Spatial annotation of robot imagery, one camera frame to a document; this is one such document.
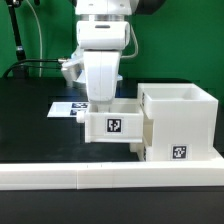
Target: green wall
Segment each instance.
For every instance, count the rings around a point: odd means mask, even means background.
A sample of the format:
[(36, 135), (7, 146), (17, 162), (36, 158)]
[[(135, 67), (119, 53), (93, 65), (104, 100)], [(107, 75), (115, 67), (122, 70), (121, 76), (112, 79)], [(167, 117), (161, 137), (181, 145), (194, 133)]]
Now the green wall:
[[(69, 56), (76, 47), (75, 15), (68, 0), (42, 0), (35, 7), (43, 32), (44, 58)], [(28, 58), (39, 57), (35, 19), (24, 1), (17, 9)], [(0, 74), (16, 61), (7, 6), (0, 0)], [(224, 1), (167, 0), (152, 16), (130, 18), (139, 42), (137, 58), (122, 61), (125, 77), (183, 78), (224, 104)], [(126, 53), (131, 53), (133, 43)], [(44, 71), (43, 76), (61, 76)]]

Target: cable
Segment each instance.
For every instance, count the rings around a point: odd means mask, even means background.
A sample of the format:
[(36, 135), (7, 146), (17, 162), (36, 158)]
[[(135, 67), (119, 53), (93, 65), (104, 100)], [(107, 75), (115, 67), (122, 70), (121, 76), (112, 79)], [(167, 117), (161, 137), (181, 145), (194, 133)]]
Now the cable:
[(8, 74), (9, 72), (15, 68), (15, 67), (19, 67), (21, 65), (24, 65), (24, 63), (29, 63), (29, 62), (48, 62), (48, 63), (58, 63), (58, 59), (25, 59), (25, 60), (21, 60), (21, 61), (18, 61), (16, 63), (14, 63), (10, 68), (8, 68), (4, 74), (2, 75), (3, 78), (7, 78), (8, 77)]
[[(3, 77), (6, 76), (8, 77), (8, 74), (14, 69), (14, 68), (18, 68), (21, 65), (15, 65), (15, 66), (11, 66), (9, 69), (7, 69), (5, 71), (5, 73), (3, 74)], [(28, 68), (41, 68), (41, 69), (61, 69), (60, 67), (47, 67), (47, 66), (34, 66), (34, 65), (23, 65), (24, 67), (28, 67)]]
[[(36, 14), (36, 11), (34, 10), (33, 6), (31, 5), (31, 3), (29, 2), (29, 0), (26, 0), (27, 4), (29, 5), (31, 11), (34, 14), (34, 17), (36, 19), (37, 22), (37, 27), (38, 27), (38, 31), (39, 31), (39, 37), (40, 37), (40, 59), (43, 59), (43, 41), (42, 41), (42, 31), (41, 31), (41, 26), (40, 26), (40, 21), (38, 19), (38, 16)], [(40, 62), (40, 71), (39, 71), (39, 77), (42, 76), (42, 62)]]
[(138, 41), (137, 41), (137, 38), (135, 36), (135, 32), (134, 32), (132, 26), (131, 26), (131, 36), (132, 36), (132, 39), (134, 41), (135, 52), (132, 55), (121, 56), (122, 59), (131, 59), (131, 58), (134, 58), (134, 57), (136, 57), (138, 55)]

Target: black cable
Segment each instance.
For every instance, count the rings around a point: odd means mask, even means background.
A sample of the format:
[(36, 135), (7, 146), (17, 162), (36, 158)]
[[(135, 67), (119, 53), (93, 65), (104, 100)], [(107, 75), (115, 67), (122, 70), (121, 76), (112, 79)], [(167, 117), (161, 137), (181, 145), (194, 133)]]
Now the black cable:
[(8, 68), (4, 72), (4, 74), (2, 75), (2, 77), (6, 79), (8, 77), (8, 74), (12, 71), (13, 68), (20, 67), (21, 65), (27, 66), (27, 67), (35, 67), (35, 68), (50, 68), (50, 67), (44, 67), (44, 66), (24, 65), (24, 63), (29, 63), (29, 62), (48, 62), (48, 63), (55, 63), (55, 62), (58, 62), (58, 59), (25, 59), (25, 60), (22, 60), (22, 61), (18, 61), (16, 63), (14, 63), (10, 68)]

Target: open white box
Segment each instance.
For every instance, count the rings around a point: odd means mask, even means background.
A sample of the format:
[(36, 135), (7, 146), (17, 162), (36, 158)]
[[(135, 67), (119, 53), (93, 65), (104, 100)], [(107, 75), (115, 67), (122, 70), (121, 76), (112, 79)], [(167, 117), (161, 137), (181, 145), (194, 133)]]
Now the open white box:
[[(206, 161), (217, 156), (217, 99), (194, 84), (139, 84), (138, 100), (146, 115), (147, 160)], [(185, 155), (175, 157), (175, 150)]]
[(89, 105), (85, 114), (86, 142), (142, 142), (143, 112), (136, 99), (114, 99), (109, 113)]

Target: white container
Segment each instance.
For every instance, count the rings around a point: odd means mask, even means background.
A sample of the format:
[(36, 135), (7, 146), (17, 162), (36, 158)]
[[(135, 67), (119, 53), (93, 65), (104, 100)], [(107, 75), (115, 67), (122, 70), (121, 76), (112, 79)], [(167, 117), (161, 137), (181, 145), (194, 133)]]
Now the white container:
[(214, 154), (218, 101), (194, 84), (139, 84), (147, 160), (201, 161)]
[(143, 112), (137, 99), (114, 99), (109, 113), (89, 105), (85, 114), (86, 142), (141, 143)]

